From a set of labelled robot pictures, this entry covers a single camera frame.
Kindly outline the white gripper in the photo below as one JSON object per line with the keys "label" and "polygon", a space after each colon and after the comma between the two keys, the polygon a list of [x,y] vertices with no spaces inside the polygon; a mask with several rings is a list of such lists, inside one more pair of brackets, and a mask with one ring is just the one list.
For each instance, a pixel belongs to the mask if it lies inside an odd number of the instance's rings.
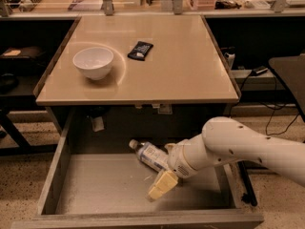
{"label": "white gripper", "polygon": [[163,197],[178,183],[178,178],[189,178],[197,174],[193,167],[198,155],[197,145],[185,139],[178,143],[167,143],[168,166],[172,170],[162,170],[158,173],[148,190],[148,201],[156,201]]}

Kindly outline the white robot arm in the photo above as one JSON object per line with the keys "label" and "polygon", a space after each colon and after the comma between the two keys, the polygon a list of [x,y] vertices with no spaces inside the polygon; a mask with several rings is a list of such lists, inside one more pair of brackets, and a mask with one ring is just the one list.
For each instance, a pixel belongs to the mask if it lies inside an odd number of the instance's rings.
{"label": "white robot arm", "polygon": [[166,149],[169,169],[157,175],[147,194],[150,201],[162,198],[181,178],[240,160],[262,165],[305,186],[304,143],[260,134],[228,117],[208,120],[199,135],[170,143]]}

